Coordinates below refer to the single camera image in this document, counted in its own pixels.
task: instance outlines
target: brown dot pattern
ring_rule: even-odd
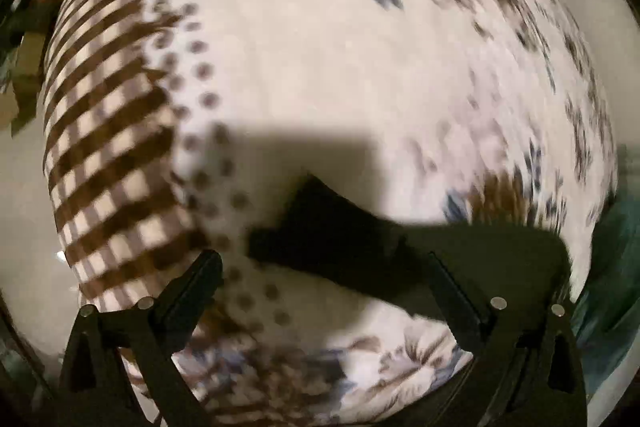
[[[229,268],[226,272],[225,282],[229,284],[235,284],[242,279],[242,272],[235,266]]]
[[[236,166],[234,165],[231,158],[224,158],[220,163],[220,175],[224,176],[225,178],[231,176],[234,173],[235,169]]]
[[[171,32],[163,32],[160,36],[156,38],[154,41],[154,47],[156,50],[164,50],[171,45],[171,42],[174,40],[174,35]]]
[[[186,120],[191,116],[191,109],[185,105],[177,105],[174,107],[174,115],[178,120]]]
[[[163,70],[173,71],[175,67],[178,65],[178,55],[175,53],[167,53],[164,57],[162,57],[162,66]]]
[[[190,194],[189,197],[187,198],[187,208],[189,210],[197,210],[198,209],[198,200],[197,200],[196,196],[194,196],[193,194]]]
[[[182,13],[184,15],[195,15],[197,11],[198,11],[198,5],[194,3],[188,3],[182,7]]]
[[[193,175],[193,186],[197,190],[209,187],[209,175],[205,171],[198,171]]]
[[[273,314],[274,322],[279,326],[288,326],[291,324],[291,317],[287,312],[276,311]]]
[[[247,329],[250,333],[262,333],[264,331],[264,325],[260,321],[251,321],[247,324]]]
[[[185,150],[193,152],[200,146],[200,138],[198,138],[194,134],[188,134],[182,140],[182,146],[185,148]]]
[[[165,0],[156,0],[152,10],[154,13],[166,12],[169,9],[169,3]]]
[[[209,219],[213,219],[220,214],[220,209],[215,204],[209,202],[200,207],[200,212],[204,216],[209,217]]]
[[[182,86],[184,85],[184,78],[181,77],[179,74],[174,74],[174,76],[172,76],[169,79],[169,89],[171,89],[172,91],[177,91],[179,89],[182,89]]]
[[[254,298],[248,293],[239,295],[237,302],[238,307],[244,312],[247,312],[254,307]]]
[[[206,62],[202,62],[196,66],[196,76],[200,80],[209,80],[211,75],[213,74],[213,66],[211,64],[207,64]]]
[[[188,49],[191,53],[202,53],[207,49],[207,45],[202,41],[193,41],[189,43]]]
[[[231,196],[231,206],[236,210],[244,210],[249,206],[249,198],[244,192],[236,192]]]
[[[229,129],[223,123],[218,123],[213,129],[213,140],[218,145],[229,145],[231,142]]]
[[[268,284],[264,287],[264,296],[270,301],[276,301],[280,297],[280,290],[274,284]]]
[[[200,95],[200,105],[212,109],[220,103],[220,97],[213,92],[204,92]]]
[[[215,250],[228,251],[231,248],[231,240],[221,233],[213,239],[212,245]]]

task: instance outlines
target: floral bedsheet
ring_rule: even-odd
[[[471,358],[445,323],[249,259],[305,175],[401,223],[552,230],[574,299],[616,187],[561,0],[66,0],[46,70],[44,172],[82,300],[129,307],[223,256],[174,356],[222,424],[380,420]]]

